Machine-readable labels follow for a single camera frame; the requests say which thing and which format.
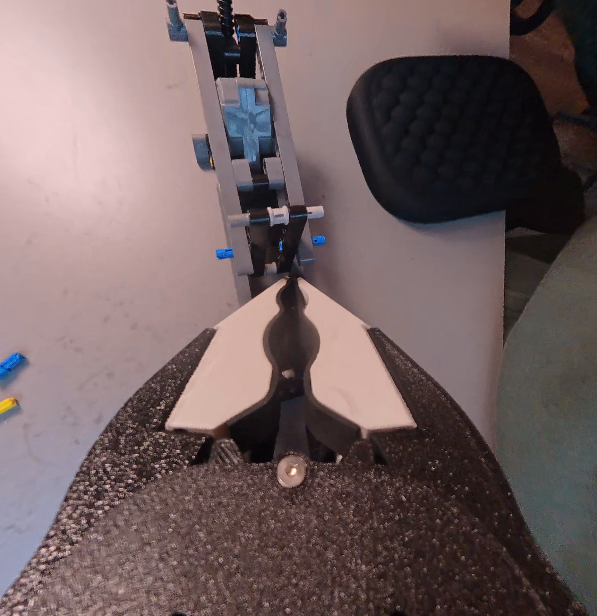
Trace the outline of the grey black toy chassis assembly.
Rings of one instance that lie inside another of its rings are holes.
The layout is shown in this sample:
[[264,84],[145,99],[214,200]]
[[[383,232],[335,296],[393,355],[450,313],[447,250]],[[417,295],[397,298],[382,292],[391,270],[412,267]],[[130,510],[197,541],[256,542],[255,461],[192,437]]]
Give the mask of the grey black toy chassis assembly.
[[166,1],[171,41],[189,45],[202,101],[205,134],[192,136],[198,166],[214,171],[239,305],[278,279],[313,263],[324,236],[310,221],[322,206],[305,204],[276,50],[287,45],[287,11],[270,25],[234,13],[182,13]]

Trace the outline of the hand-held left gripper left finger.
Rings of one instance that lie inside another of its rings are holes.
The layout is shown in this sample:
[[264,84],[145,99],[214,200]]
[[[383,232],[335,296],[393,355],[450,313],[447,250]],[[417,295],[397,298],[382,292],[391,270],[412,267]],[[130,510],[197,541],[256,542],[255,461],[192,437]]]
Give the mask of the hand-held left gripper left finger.
[[293,290],[282,278],[217,324],[166,430],[213,435],[269,402],[296,363],[283,305]]

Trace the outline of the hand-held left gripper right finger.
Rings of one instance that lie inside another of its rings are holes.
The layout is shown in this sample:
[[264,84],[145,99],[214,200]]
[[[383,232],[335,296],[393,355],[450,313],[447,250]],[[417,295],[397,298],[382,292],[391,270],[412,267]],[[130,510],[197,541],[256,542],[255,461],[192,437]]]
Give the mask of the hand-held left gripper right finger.
[[310,366],[316,403],[351,422],[362,437],[417,428],[369,326],[302,278],[298,287],[306,301],[304,315],[319,336]]

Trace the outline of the black textured chair cushion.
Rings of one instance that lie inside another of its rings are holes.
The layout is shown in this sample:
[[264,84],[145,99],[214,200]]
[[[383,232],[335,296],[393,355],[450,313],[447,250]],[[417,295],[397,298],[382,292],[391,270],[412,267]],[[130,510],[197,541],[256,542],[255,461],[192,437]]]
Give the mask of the black textured chair cushion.
[[410,224],[503,211],[563,177],[537,85],[501,57],[382,61],[355,82],[346,119],[371,194]]

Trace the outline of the grey desk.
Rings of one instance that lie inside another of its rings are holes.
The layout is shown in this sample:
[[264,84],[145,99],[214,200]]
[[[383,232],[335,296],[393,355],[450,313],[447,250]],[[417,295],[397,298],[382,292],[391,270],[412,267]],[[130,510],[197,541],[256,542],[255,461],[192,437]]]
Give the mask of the grey desk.
[[[374,199],[346,101],[393,57],[508,56],[508,1],[235,1],[274,22],[304,199],[327,243],[309,281],[381,328],[490,445],[502,355],[504,219],[409,226]],[[238,306],[188,45],[164,1],[0,1],[0,597],[102,429]]]

